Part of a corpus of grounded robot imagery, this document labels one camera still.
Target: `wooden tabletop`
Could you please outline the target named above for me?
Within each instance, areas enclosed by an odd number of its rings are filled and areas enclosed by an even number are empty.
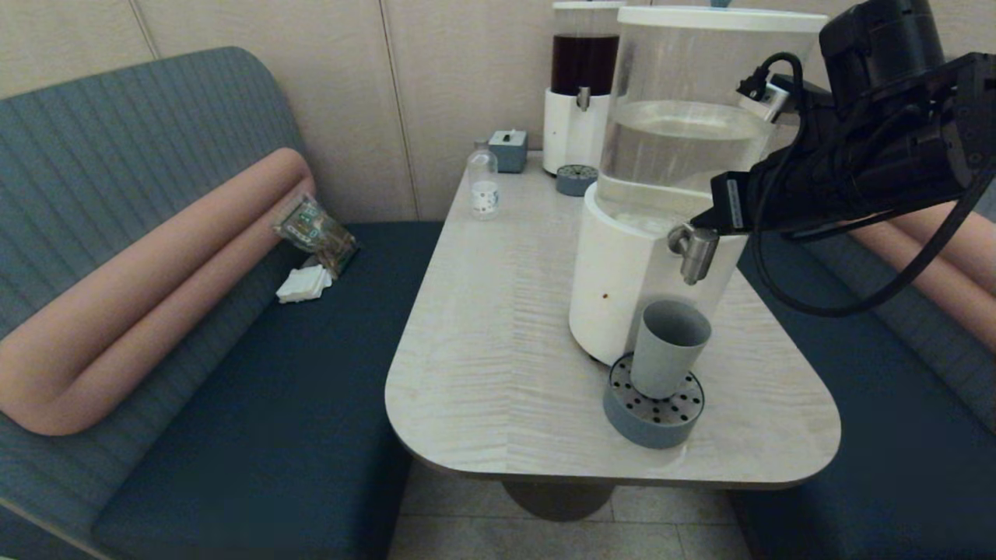
[[[720,488],[791,486],[830,462],[834,400],[739,271],[696,362],[706,408],[688,441],[617,433],[609,368],[568,328],[583,200],[555,190],[537,153],[501,179],[501,214],[481,222],[464,176],[387,376],[415,456],[469,476]]]

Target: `small glass jar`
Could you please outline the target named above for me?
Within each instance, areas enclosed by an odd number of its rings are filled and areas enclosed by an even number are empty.
[[[476,141],[474,148],[467,158],[470,213],[479,220],[494,219],[498,215],[498,158],[486,140]]]

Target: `plastic bag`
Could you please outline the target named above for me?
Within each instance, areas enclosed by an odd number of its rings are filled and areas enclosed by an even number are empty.
[[[333,280],[339,279],[360,250],[357,239],[308,193],[301,194],[280,212],[273,230],[295,247],[314,253]]]

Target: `beige wall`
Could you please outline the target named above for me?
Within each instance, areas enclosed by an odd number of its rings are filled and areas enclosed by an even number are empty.
[[[733,2],[829,15],[852,4]],[[933,9],[949,55],[996,52],[996,0]],[[540,147],[552,26],[551,0],[0,0],[0,97],[156,50],[237,45],[287,94],[337,217],[442,219],[475,138],[517,128]],[[826,84],[816,52],[807,78]]]
[[[150,60],[127,0],[0,0],[0,98]]]
[[[553,2],[381,3],[421,217],[443,219],[475,138],[515,128],[541,147]]]
[[[375,0],[137,0],[159,55],[235,45],[287,95],[319,197],[343,221],[415,219]]]

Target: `drip tray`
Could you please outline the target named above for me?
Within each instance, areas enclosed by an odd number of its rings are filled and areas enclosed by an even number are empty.
[[[678,391],[667,399],[651,399],[629,381],[632,353],[619,358],[609,372],[603,406],[613,427],[627,439],[654,449],[682,444],[705,407],[705,393],[688,372]]]

